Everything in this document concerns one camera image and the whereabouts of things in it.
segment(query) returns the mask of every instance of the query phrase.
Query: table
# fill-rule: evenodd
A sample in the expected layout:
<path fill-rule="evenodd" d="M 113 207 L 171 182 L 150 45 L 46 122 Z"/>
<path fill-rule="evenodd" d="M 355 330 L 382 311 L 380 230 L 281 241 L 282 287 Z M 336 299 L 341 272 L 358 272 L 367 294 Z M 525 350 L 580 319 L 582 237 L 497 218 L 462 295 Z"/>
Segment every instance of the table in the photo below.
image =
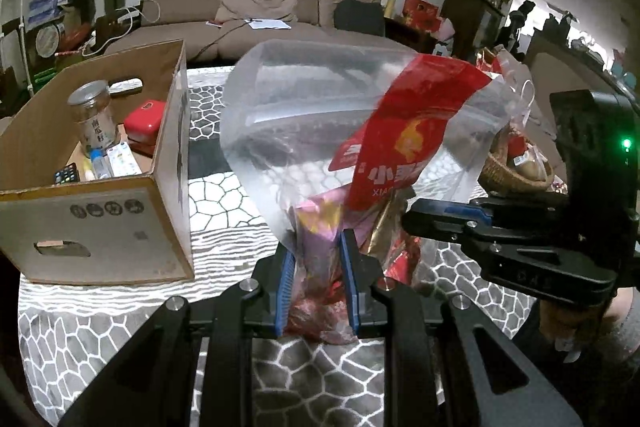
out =
<path fill-rule="evenodd" d="M 403 22 L 389 18 L 385 18 L 385 37 L 409 46 L 418 53 L 428 55 L 433 53 L 433 49 L 438 43 L 438 39 L 431 37 L 431 34 L 410 28 Z"/>
<path fill-rule="evenodd" d="M 229 68 L 190 70 L 191 144 L 215 140 Z M 450 158 L 430 165 L 415 185 L 423 197 L 446 189 L 455 168 Z M 73 400 L 155 309 L 172 295 L 190 301 L 219 295 L 250 276 L 257 259 L 277 241 L 232 172 L 189 181 L 191 243 L 196 279 L 139 286 L 70 287 L 20 280 L 18 335 L 31 397 L 56 425 Z M 472 197 L 483 194 L 477 186 Z M 463 291 L 512 337 L 533 299 L 488 283 L 459 245 L 423 241 L 416 270 L 427 292 Z M 348 346 L 299 337 L 254 340 L 255 424 L 382 427 L 384 343 Z M 206 344 L 198 360 L 191 424 L 197 425 Z"/>

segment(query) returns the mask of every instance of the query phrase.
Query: wicker basket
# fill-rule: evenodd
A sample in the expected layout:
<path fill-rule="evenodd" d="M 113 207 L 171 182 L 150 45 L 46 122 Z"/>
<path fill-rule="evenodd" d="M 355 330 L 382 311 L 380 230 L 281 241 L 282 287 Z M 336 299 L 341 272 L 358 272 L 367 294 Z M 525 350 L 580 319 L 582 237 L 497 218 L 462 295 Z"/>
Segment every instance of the wicker basket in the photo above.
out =
<path fill-rule="evenodd" d="M 482 172 L 480 172 L 479 184 L 487 192 L 490 190 L 520 193 L 544 192 L 555 179 L 552 166 L 545 161 L 546 179 L 539 182 L 528 180 L 513 169 L 508 168 L 506 165 L 508 145 L 507 140 L 504 139 L 505 136 L 508 136 L 508 132 L 509 129 L 505 128 L 495 137 L 492 150 L 484 162 Z"/>

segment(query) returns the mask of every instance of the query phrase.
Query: remote control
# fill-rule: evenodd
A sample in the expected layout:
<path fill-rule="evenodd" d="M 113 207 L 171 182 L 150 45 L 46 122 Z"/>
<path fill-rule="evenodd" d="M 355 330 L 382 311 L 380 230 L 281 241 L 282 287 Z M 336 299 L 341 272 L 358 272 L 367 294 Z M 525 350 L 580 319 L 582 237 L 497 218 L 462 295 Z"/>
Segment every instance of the remote control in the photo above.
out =
<path fill-rule="evenodd" d="M 63 183 L 76 183 L 80 181 L 80 174 L 78 173 L 78 167 L 75 163 L 67 165 L 64 169 L 56 172 L 54 176 L 54 183 L 56 185 L 62 185 Z"/>

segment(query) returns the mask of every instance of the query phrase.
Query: small bottle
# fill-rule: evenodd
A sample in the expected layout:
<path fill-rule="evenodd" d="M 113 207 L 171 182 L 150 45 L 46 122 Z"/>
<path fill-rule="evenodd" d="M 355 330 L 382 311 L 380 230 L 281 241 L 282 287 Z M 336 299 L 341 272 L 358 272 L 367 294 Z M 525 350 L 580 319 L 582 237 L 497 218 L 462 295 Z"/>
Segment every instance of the small bottle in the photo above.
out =
<path fill-rule="evenodd" d="M 93 149 L 91 151 L 91 166 L 94 169 L 95 178 L 97 180 L 111 178 L 111 171 L 109 170 L 107 160 L 102 157 L 102 153 L 97 149 Z"/>
<path fill-rule="evenodd" d="M 385 17 L 392 19 L 396 14 L 396 0 L 386 0 Z"/>

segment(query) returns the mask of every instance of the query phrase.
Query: cardboard box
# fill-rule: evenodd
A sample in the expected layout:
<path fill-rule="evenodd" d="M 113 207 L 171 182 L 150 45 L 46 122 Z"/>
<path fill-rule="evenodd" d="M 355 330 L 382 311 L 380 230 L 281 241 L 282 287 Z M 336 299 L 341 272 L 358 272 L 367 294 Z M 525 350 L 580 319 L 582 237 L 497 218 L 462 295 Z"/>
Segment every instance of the cardboard box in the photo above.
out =
<path fill-rule="evenodd" d="M 92 80 L 140 78 L 111 101 L 114 119 L 145 100 L 166 102 L 148 172 L 51 185 L 78 143 L 68 96 Z M 193 278 L 187 159 L 189 95 L 182 41 L 66 68 L 0 136 L 0 251 L 31 282 L 78 285 Z"/>

